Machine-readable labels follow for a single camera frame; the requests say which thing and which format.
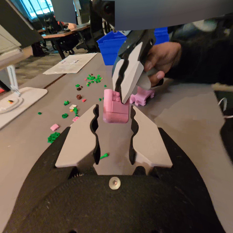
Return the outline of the pink brick animal body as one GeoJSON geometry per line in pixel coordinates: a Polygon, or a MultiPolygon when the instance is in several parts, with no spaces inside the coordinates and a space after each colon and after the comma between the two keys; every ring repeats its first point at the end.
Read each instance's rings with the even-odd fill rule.
{"type": "Polygon", "coordinates": [[[135,104],[136,106],[145,106],[146,105],[146,100],[148,98],[153,98],[154,97],[155,90],[145,90],[141,87],[137,87],[137,93],[136,94],[131,94],[130,96],[130,104],[135,104]]]}

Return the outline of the pile of green leaf pieces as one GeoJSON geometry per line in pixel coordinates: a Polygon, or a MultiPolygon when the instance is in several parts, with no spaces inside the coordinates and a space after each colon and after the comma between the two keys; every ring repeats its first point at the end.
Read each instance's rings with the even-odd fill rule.
{"type": "Polygon", "coordinates": [[[95,76],[91,76],[91,75],[88,75],[87,76],[87,83],[86,83],[86,86],[89,87],[91,84],[93,83],[100,83],[101,81],[103,80],[103,78],[100,76],[100,75],[97,75],[96,77],[95,76]]]}

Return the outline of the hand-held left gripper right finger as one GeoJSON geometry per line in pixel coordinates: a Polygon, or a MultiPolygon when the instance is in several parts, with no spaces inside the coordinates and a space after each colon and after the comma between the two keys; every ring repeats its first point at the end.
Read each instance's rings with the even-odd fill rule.
{"type": "Polygon", "coordinates": [[[130,117],[133,132],[129,147],[130,163],[149,168],[171,168],[173,164],[157,125],[135,106],[131,106],[130,117]]]}

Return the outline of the person's right hand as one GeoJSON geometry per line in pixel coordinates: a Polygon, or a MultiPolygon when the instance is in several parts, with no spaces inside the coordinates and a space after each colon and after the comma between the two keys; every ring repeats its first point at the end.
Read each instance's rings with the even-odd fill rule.
{"type": "Polygon", "coordinates": [[[179,63],[181,53],[181,44],[177,42],[161,43],[150,49],[144,64],[144,71],[148,72],[152,68],[157,70],[157,73],[149,76],[151,87],[156,86],[165,74],[179,63]]]}

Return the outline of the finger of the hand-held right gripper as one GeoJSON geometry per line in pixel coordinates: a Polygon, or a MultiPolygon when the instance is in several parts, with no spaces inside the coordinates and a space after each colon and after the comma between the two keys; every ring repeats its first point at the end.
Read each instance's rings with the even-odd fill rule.
{"type": "Polygon", "coordinates": [[[120,85],[121,102],[125,104],[130,97],[139,77],[144,70],[142,63],[139,61],[139,55],[143,42],[140,42],[130,53],[128,57],[128,66],[124,71],[124,78],[120,85]]]}
{"type": "Polygon", "coordinates": [[[125,59],[117,59],[113,69],[112,69],[112,85],[113,90],[116,92],[120,92],[120,85],[124,78],[124,72],[127,68],[127,60],[125,59]]]}

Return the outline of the wooden top office desk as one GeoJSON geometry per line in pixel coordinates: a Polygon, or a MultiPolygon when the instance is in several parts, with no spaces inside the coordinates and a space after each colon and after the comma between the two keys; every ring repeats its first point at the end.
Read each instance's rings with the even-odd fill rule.
{"type": "Polygon", "coordinates": [[[70,31],[66,30],[65,32],[48,35],[43,34],[42,37],[44,40],[51,42],[54,49],[58,51],[61,59],[63,60],[65,58],[64,52],[74,54],[73,48],[75,48],[79,42],[83,43],[81,48],[87,49],[82,32],[89,27],[90,23],[85,23],[77,25],[76,27],[70,29],[70,31]]]}

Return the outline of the pink brick block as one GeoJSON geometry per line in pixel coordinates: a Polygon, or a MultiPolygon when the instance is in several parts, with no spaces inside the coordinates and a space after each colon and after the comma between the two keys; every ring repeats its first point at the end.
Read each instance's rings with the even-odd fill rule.
{"type": "Polygon", "coordinates": [[[111,89],[104,90],[103,121],[109,124],[125,124],[129,120],[129,99],[121,103],[120,93],[111,89]]]}

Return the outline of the blue plastic bin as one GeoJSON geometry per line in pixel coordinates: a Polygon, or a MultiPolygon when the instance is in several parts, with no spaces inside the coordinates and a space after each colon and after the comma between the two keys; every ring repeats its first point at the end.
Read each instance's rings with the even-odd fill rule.
{"type": "MultiPolygon", "coordinates": [[[[114,64],[118,51],[125,42],[129,33],[130,31],[111,31],[97,41],[100,53],[102,54],[103,61],[106,66],[114,64]]],[[[156,38],[154,45],[169,41],[167,27],[156,28],[154,30],[154,35],[156,38]]]]}

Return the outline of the plain green web piece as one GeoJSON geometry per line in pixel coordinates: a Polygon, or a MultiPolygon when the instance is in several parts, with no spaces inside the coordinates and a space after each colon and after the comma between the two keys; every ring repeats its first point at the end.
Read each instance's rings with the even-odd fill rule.
{"type": "Polygon", "coordinates": [[[60,136],[60,134],[61,133],[59,133],[59,132],[54,132],[54,133],[50,134],[50,136],[47,139],[47,142],[53,143],[60,136]]]}

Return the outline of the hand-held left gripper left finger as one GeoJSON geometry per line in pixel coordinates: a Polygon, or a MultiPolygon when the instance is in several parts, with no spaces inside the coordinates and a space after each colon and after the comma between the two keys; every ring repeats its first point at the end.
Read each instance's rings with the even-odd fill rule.
{"type": "Polygon", "coordinates": [[[56,168],[90,168],[99,164],[101,150],[96,134],[98,117],[99,105],[95,104],[70,126],[55,163],[56,168]]]}

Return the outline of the paper instruction sheet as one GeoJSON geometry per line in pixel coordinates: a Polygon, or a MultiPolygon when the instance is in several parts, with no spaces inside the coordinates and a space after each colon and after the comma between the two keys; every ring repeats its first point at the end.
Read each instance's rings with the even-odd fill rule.
{"type": "Polygon", "coordinates": [[[78,73],[97,53],[69,55],[43,74],[75,74],[78,73]]]}

